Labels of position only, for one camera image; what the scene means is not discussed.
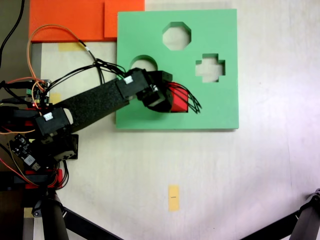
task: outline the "yellow tape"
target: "yellow tape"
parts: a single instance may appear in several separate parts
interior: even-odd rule
[[[169,197],[169,212],[174,212],[179,210],[179,186],[178,185],[169,185],[168,188],[168,197]]]
[[[57,92],[50,93],[49,101],[53,105],[61,102],[61,94]]]
[[[59,52],[78,52],[78,51],[86,51],[86,49],[79,42],[59,42],[58,51]]]

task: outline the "orange foam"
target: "orange foam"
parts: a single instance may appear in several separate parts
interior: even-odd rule
[[[104,38],[116,41],[118,33],[118,12],[145,10],[145,0],[105,0],[104,2]]]
[[[29,36],[41,25],[59,24],[86,42],[116,41],[118,12],[144,9],[144,0],[30,0]],[[76,41],[54,27],[40,30],[32,39],[38,43]]]

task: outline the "white surface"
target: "white surface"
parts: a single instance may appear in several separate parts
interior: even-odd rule
[[[214,8],[238,10],[238,130],[117,131],[112,114],[79,132],[58,195],[125,240],[238,240],[320,186],[320,1],[146,0],[148,11]],[[115,43],[89,47],[115,63]],[[91,63],[57,50],[43,44],[43,79]],[[92,69],[55,90],[66,99],[98,84]],[[180,186],[177,212],[168,212],[170,184]],[[37,220],[35,240],[41,228]]]

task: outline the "black tripod leg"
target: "black tripod leg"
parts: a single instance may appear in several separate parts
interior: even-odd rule
[[[320,215],[314,205],[305,208],[296,223],[290,240],[316,240],[320,227]]]
[[[61,205],[57,201],[45,199],[41,214],[45,240],[69,240]]]
[[[289,236],[298,221],[299,211],[276,221],[242,240],[281,240]]]

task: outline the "cross-shaped hole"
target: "cross-shaped hole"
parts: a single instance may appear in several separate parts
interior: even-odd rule
[[[202,60],[195,61],[195,75],[202,76],[203,83],[217,83],[226,75],[226,63],[219,60],[218,54],[203,54]]]

